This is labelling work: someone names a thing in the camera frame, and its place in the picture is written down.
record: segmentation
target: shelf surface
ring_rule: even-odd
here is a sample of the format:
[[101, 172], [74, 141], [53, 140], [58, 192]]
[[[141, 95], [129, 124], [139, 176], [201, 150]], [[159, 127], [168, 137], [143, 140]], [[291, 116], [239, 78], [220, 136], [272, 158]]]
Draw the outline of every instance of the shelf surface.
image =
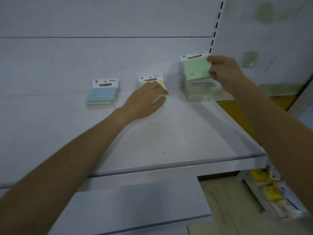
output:
[[[130, 91], [121, 91], [116, 107]], [[0, 186], [10, 186], [113, 109], [87, 110], [87, 94], [0, 98]], [[170, 90], [152, 116], [128, 125], [93, 175], [110, 175], [264, 156], [214, 101], [187, 102]]]

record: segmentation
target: black horizontal line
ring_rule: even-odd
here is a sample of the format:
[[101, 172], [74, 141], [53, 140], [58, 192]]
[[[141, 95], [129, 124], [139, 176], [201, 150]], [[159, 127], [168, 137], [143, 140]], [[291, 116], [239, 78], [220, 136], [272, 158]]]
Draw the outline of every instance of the black horizontal line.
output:
[[211, 38], [212, 36], [162, 36], [162, 37], [3, 37], [0, 39], [148, 39], [148, 38]]

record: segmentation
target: green sticky note pack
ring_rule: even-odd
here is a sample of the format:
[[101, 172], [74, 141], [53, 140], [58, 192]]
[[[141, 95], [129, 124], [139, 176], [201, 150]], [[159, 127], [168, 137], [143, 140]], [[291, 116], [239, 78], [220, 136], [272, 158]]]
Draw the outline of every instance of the green sticky note pack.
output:
[[210, 77], [208, 70], [212, 64], [206, 56], [183, 61], [183, 64], [187, 81]]

